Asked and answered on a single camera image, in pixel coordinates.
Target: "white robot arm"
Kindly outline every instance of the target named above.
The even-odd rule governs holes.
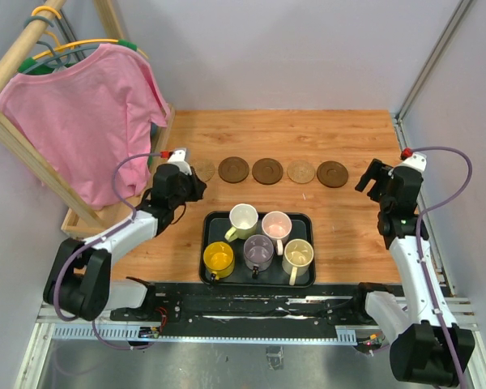
[[[58,295],[61,309],[86,320],[97,318],[103,310],[141,306],[146,286],[133,280],[110,282],[111,268],[135,247],[162,233],[173,221],[175,209],[203,197],[207,186],[187,160],[184,148],[171,153],[168,163],[156,170],[151,198],[143,196],[132,216],[84,241],[66,239],[59,247],[45,285],[45,302],[53,304],[54,296]],[[68,266],[69,257],[78,250],[79,255]],[[84,267],[83,274],[74,272]]]
[[[363,308],[390,343],[390,367],[399,381],[457,386],[458,373],[446,337],[450,334],[463,371],[475,341],[471,331],[458,327],[445,302],[423,223],[417,231],[415,211],[426,156],[406,149],[402,159],[394,168],[373,160],[355,189],[361,192],[369,181],[376,181],[368,196],[380,203],[378,231],[398,266],[407,312],[386,290],[368,290]]]

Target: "yellow mug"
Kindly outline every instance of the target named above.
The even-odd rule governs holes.
[[[228,277],[234,270],[234,251],[225,242],[214,242],[203,251],[203,262],[211,273],[211,281]]]

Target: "white wall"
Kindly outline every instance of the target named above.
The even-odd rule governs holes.
[[[468,296],[486,343],[486,0],[476,2],[405,121],[413,147],[450,145],[470,156],[464,194],[430,218],[457,291]],[[428,155],[428,205],[455,192],[465,168],[455,156]]]
[[[77,39],[107,37],[91,0],[67,0],[63,10]]]
[[[0,1],[0,58],[38,1]],[[16,379],[59,243],[65,207],[0,144],[0,389]]]
[[[458,0],[117,0],[179,109],[397,111]]]

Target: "white mug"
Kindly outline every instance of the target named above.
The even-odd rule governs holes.
[[[283,255],[283,247],[292,231],[292,221],[286,213],[269,212],[262,218],[262,232],[274,242],[277,255]]]
[[[249,204],[237,204],[228,215],[232,227],[225,234],[225,240],[248,239],[256,233],[258,211]]]
[[[284,247],[283,270],[290,275],[290,285],[308,271],[313,262],[313,247],[303,239],[293,239]]]

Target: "metal floor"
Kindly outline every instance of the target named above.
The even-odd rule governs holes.
[[[351,346],[287,345],[281,369],[268,360],[267,347],[158,343],[130,352],[93,340],[53,340],[38,388],[430,388],[397,382],[388,349],[371,357]]]

